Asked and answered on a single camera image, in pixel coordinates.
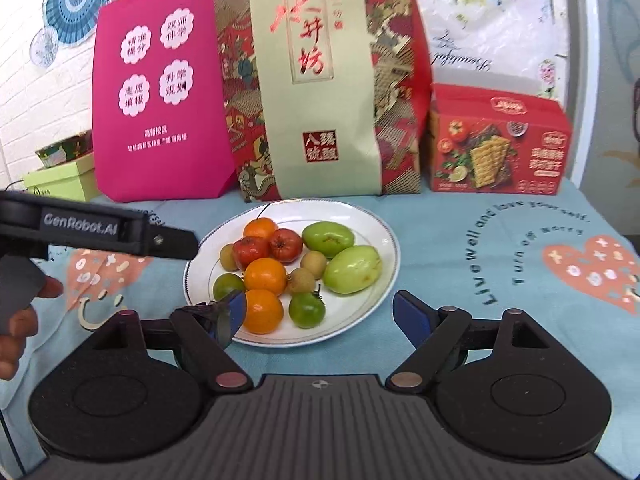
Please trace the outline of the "person's left hand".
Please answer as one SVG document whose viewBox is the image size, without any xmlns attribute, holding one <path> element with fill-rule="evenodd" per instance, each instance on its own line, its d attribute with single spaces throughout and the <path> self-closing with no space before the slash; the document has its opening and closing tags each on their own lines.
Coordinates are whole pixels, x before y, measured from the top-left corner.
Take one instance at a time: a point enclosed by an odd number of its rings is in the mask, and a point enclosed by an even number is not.
<svg viewBox="0 0 640 480">
<path fill-rule="evenodd" d="M 18 310 L 9 319 L 9 333 L 0 337 L 0 377 L 12 379 L 18 370 L 26 339 L 39 330 L 38 315 L 33 306 Z"/>
</svg>

